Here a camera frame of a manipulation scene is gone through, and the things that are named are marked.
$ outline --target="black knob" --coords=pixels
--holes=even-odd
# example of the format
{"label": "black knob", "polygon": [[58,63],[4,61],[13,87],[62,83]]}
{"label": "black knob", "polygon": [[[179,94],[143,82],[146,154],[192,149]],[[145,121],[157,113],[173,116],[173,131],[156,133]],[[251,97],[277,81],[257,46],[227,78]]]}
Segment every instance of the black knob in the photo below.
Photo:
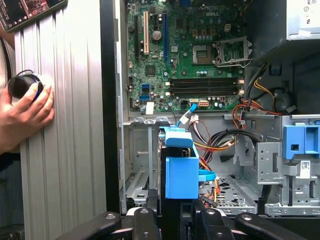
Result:
{"label": "black knob", "polygon": [[16,76],[12,78],[8,83],[9,94],[14,98],[21,99],[29,90],[30,86],[34,83],[38,83],[38,91],[34,98],[34,100],[36,100],[44,89],[44,86],[39,78],[32,74]]}

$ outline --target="ribbed metal panel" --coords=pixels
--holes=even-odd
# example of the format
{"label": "ribbed metal panel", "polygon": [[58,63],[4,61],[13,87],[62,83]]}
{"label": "ribbed metal panel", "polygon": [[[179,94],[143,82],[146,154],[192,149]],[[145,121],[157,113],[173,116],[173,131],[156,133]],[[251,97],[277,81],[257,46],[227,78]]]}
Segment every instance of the ribbed metal panel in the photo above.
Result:
{"label": "ribbed metal panel", "polygon": [[53,240],[106,210],[99,0],[16,33],[17,72],[55,82],[53,124],[21,146],[26,240]]}

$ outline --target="blue sata port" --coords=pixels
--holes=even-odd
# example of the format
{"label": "blue sata port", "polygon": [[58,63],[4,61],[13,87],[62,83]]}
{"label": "blue sata port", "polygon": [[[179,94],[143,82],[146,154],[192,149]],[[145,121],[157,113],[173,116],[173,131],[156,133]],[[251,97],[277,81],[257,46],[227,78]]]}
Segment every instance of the blue sata port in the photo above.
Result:
{"label": "blue sata port", "polygon": [[139,96],[139,100],[140,100],[140,101],[147,101],[147,100],[150,100],[150,96],[149,96],[149,95],[142,95],[142,96]]}
{"label": "blue sata port", "polygon": [[142,89],[149,89],[150,88],[150,84],[141,84],[141,88]]}

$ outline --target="green circuit board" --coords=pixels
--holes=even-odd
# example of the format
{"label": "green circuit board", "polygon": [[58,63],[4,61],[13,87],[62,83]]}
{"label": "green circuit board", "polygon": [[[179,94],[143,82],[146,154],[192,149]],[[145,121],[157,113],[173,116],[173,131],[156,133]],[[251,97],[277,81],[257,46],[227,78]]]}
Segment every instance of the green circuit board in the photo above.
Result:
{"label": "green circuit board", "polygon": [[[201,111],[226,112],[239,103],[244,68],[218,67],[216,43],[245,36],[243,0],[207,3],[128,1],[131,111],[143,112],[154,102],[160,112],[184,111],[192,103]],[[243,58],[243,42],[224,44],[223,56],[224,61]]]}

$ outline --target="ram slot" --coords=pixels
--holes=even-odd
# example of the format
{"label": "ram slot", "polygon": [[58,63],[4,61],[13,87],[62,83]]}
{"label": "ram slot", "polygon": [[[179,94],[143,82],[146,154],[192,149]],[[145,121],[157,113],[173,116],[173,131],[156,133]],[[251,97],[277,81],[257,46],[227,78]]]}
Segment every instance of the ram slot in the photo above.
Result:
{"label": "ram slot", "polygon": [[170,82],[170,91],[175,96],[233,96],[239,92],[236,78],[187,78]]}
{"label": "ram slot", "polygon": [[149,13],[143,12],[143,53],[149,55]]}
{"label": "ram slot", "polygon": [[165,13],[162,15],[163,17],[163,56],[164,59],[169,65],[169,23],[168,23],[168,15]]}
{"label": "ram slot", "polygon": [[139,61],[140,55],[140,41],[139,41],[139,17],[138,15],[134,15],[134,55],[137,61]]}

